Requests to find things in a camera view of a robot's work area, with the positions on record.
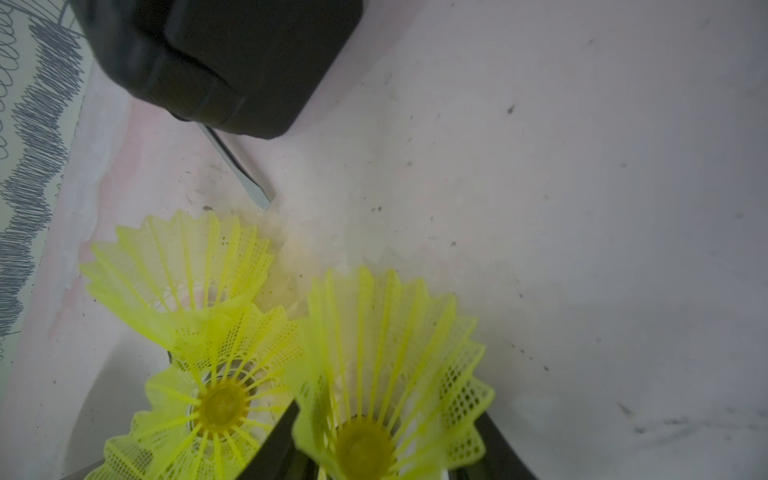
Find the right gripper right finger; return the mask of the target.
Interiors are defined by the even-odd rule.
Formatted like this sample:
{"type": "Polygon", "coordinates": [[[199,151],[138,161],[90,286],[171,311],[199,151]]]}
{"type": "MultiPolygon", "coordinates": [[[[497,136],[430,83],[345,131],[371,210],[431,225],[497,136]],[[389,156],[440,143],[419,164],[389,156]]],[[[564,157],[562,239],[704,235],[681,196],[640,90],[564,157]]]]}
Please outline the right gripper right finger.
{"type": "Polygon", "coordinates": [[[455,480],[536,480],[494,424],[488,413],[475,422],[486,447],[477,462],[455,470],[455,480]]]}

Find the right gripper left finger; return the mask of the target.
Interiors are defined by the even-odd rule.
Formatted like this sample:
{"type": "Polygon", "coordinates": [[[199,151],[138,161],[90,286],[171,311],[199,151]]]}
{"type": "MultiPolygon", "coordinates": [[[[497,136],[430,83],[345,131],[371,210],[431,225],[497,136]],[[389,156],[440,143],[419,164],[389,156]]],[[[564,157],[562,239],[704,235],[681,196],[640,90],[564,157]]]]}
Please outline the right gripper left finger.
{"type": "Polygon", "coordinates": [[[310,480],[312,459],[300,451],[292,428],[299,414],[293,401],[272,429],[257,454],[238,475],[238,480],[310,480]]]}

